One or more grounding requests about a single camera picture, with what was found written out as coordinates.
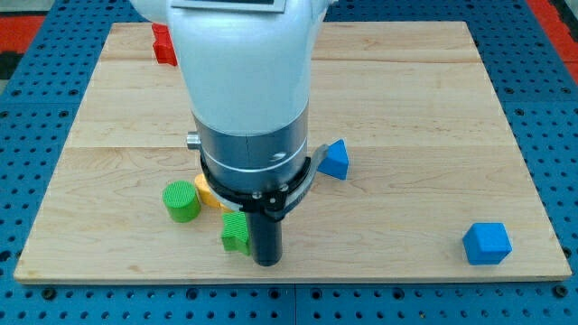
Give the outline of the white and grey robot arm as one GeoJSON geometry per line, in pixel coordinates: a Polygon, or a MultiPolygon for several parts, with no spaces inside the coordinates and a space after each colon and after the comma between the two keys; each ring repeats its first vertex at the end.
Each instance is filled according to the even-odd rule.
{"type": "Polygon", "coordinates": [[[218,183],[276,190],[303,168],[312,50],[332,0],[131,0],[167,25],[218,183]]]}

